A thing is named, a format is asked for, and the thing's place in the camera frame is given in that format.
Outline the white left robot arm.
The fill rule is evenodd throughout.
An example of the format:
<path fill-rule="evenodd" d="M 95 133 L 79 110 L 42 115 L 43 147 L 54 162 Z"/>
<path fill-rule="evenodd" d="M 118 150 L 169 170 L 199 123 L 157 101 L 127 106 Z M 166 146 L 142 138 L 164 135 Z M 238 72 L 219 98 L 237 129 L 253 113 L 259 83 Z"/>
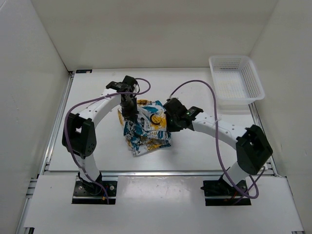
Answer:
<path fill-rule="evenodd" d="M 72 155 L 80 179 L 86 181 L 85 189 L 91 195 L 102 190 L 100 171 L 93 156 L 97 145 L 96 127 L 118 105 L 131 116 L 135 115 L 135 98 L 134 93 L 105 89 L 100 97 L 73 106 L 65 116 L 62 145 Z"/>

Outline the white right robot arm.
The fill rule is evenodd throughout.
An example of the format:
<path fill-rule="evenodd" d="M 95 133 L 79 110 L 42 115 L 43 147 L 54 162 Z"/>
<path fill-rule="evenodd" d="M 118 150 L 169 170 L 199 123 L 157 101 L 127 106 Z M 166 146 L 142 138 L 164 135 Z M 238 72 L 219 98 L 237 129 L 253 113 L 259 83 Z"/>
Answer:
<path fill-rule="evenodd" d="M 215 138 L 218 159 L 221 159 L 219 141 L 236 150 L 236 162 L 220 178 L 219 190 L 232 194 L 237 184 L 248 176 L 255 176 L 273 154 L 264 132 L 257 125 L 241 127 L 214 118 L 198 107 L 187 109 L 177 98 L 164 104 L 169 132 L 190 129 Z"/>

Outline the white printed patterned shorts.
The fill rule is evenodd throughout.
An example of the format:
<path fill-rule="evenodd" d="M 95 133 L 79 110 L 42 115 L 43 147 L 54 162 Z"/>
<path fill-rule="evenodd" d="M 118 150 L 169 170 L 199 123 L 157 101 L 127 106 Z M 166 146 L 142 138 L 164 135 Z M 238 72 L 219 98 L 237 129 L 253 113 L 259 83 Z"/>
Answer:
<path fill-rule="evenodd" d="M 167 131 L 165 108 L 159 100 L 137 101 L 136 121 L 126 120 L 117 110 L 123 136 L 133 156 L 141 156 L 151 151 L 170 147 L 171 133 Z"/>

